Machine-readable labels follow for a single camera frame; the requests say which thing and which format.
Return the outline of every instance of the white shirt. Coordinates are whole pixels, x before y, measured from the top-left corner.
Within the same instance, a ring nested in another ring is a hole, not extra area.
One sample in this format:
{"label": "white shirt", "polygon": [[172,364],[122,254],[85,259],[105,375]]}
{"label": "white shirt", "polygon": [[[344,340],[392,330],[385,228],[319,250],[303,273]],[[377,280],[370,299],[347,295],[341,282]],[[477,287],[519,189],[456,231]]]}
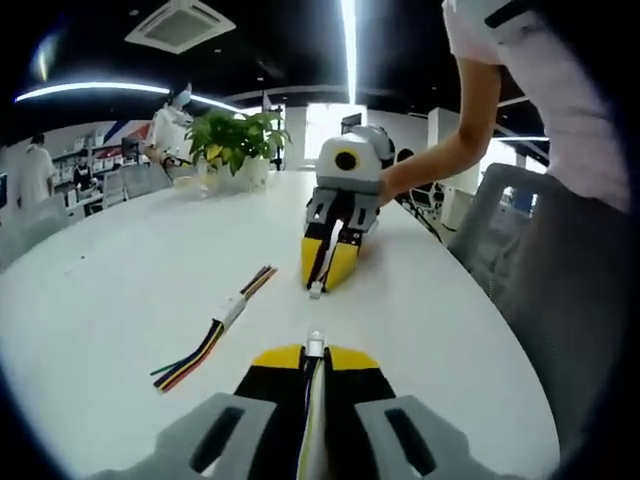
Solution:
{"label": "white shirt", "polygon": [[192,121],[189,114],[165,105],[154,115],[145,143],[160,152],[188,160],[192,142],[186,139],[186,135]]}
{"label": "white shirt", "polygon": [[31,145],[20,166],[19,197],[27,210],[49,198],[47,180],[55,173],[51,156],[44,148]]}
{"label": "white shirt", "polygon": [[551,142],[548,173],[583,197],[628,211],[624,157],[609,112],[574,55],[534,12],[489,28],[507,0],[445,0],[456,57],[504,65],[538,108]]}

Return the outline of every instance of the ceiling air conditioner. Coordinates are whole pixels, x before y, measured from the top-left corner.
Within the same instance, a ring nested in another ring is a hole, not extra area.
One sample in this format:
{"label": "ceiling air conditioner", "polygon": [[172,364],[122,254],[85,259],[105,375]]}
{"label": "ceiling air conditioner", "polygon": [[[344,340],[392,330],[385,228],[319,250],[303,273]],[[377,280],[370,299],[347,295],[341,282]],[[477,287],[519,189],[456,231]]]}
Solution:
{"label": "ceiling air conditioner", "polygon": [[235,24],[198,0],[172,0],[145,18],[125,41],[180,54]]}

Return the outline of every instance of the face mask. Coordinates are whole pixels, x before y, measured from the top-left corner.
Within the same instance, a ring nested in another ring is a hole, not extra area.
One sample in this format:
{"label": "face mask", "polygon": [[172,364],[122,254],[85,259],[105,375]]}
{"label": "face mask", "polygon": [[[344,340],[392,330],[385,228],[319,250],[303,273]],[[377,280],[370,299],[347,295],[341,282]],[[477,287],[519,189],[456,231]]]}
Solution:
{"label": "face mask", "polygon": [[184,107],[187,103],[191,101],[191,92],[183,91],[180,92],[176,98],[173,99],[173,103],[179,107]]}

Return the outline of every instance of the hand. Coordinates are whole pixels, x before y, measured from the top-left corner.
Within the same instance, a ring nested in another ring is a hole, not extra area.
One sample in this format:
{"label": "hand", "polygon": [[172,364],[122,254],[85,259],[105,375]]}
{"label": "hand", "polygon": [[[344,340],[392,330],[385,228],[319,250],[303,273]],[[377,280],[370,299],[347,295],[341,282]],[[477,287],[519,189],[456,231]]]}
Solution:
{"label": "hand", "polygon": [[384,207],[402,192],[398,190],[393,181],[393,167],[383,170],[380,179],[383,183],[382,192],[380,192],[380,206]]}
{"label": "hand", "polygon": [[176,167],[176,166],[178,166],[178,160],[173,155],[166,155],[162,159],[162,166],[164,168]]}

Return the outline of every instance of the black ceiling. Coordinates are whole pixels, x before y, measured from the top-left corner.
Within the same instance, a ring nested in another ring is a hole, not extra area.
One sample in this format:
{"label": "black ceiling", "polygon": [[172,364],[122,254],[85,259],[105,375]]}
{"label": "black ceiling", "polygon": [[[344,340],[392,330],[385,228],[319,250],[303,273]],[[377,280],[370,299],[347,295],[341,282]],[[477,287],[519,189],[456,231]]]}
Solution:
{"label": "black ceiling", "polygon": [[[3,44],[13,48],[3,68],[0,142],[88,121],[150,118],[160,102],[154,95],[134,92],[81,91],[13,104],[18,94],[49,84],[120,80],[168,85],[188,78],[197,93],[224,99],[265,88],[346,83],[340,0],[204,0],[237,28],[181,55],[124,41],[166,1],[44,2],[37,7],[12,2],[18,11],[10,18],[20,25],[0,34]],[[459,80],[441,0],[356,4],[359,103],[398,112],[428,113],[437,106],[458,110]],[[30,12],[34,8],[37,15]],[[132,16],[134,10],[139,14]],[[47,82],[30,67],[45,38],[55,40]],[[521,95],[505,74],[502,99]],[[346,93],[335,92],[287,95],[289,103],[346,100]],[[506,107],[500,114],[506,116],[499,123],[514,132],[542,133],[530,104]]]}

